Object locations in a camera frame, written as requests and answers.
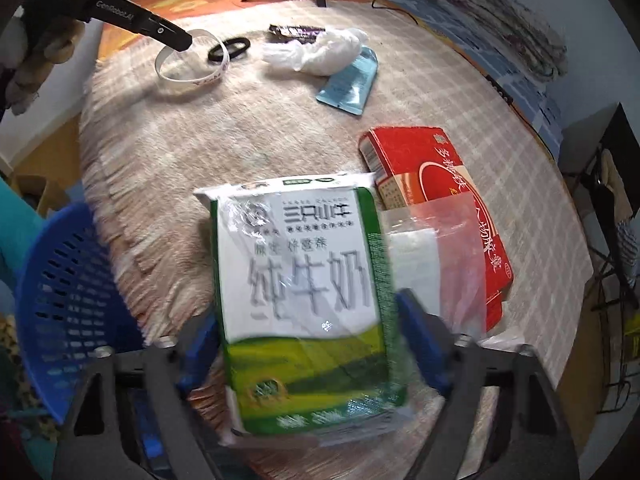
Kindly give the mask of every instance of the wristband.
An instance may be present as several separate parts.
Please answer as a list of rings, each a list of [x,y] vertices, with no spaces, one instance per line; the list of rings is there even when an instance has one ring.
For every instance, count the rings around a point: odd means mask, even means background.
[[[218,38],[217,36],[201,28],[194,28],[193,30],[188,30],[188,33],[191,34],[192,38],[206,37],[206,38],[213,38],[214,40],[216,40],[222,47],[222,62],[220,63],[220,65],[211,74],[206,75],[204,77],[199,77],[196,79],[173,79],[173,78],[167,77],[160,73],[160,69],[162,68],[162,64],[165,62],[167,57],[169,57],[169,54],[171,54],[172,52],[175,52],[175,50],[172,49],[170,46],[166,46],[160,52],[158,52],[158,55],[156,56],[155,67],[156,67],[156,74],[158,74],[158,77],[165,83],[168,83],[171,86],[175,86],[175,87],[185,87],[185,86],[197,87],[207,83],[214,82],[216,79],[220,79],[223,75],[225,75],[226,69],[229,68],[229,52],[226,49],[226,46],[223,43],[223,41],[220,40],[220,38]]]

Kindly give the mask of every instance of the red box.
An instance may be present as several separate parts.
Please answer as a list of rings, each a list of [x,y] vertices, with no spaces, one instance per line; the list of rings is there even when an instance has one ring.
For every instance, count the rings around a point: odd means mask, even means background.
[[[494,221],[444,131],[426,126],[379,126],[360,138],[359,148],[376,173],[378,192],[389,209],[473,193],[486,264],[486,328],[494,327],[502,317],[501,292],[513,281],[513,271]]]

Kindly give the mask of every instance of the beige checkered tablecloth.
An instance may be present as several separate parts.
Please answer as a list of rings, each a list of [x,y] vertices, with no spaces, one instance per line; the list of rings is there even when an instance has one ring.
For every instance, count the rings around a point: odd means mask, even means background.
[[[380,69],[361,118],[316,102],[325,79],[268,69],[256,31],[270,23],[369,34]],[[174,332],[212,297],[208,214],[191,196],[195,187],[361,171],[362,131],[423,124],[446,131],[502,237],[515,275],[504,325],[520,327],[558,382],[592,273],[582,227],[557,168],[465,59],[405,17],[366,4],[284,2],[180,24],[248,36],[253,46],[219,84],[179,93],[159,85],[159,45],[142,39],[97,67],[82,119],[86,196],[119,289],[148,339]],[[215,375],[196,395],[216,423],[222,382]],[[415,421],[375,444],[252,452],[250,459],[272,478],[402,478],[439,407],[430,390],[419,383],[413,390]],[[481,446],[472,448],[477,459]]]

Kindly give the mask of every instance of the blue pouch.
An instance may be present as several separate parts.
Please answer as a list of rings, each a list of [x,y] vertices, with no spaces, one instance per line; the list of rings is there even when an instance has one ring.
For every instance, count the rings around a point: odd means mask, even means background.
[[[329,78],[316,95],[316,99],[350,114],[362,115],[376,72],[378,72],[376,53],[368,46],[363,46],[360,55],[353,63]]]

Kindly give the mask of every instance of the clear plastic bag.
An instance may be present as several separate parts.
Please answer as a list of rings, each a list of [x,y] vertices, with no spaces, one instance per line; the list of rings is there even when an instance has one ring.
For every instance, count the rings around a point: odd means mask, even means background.
[[[476,340],[486,332],[484,253],[471,193],[380,213],[396,289]]]

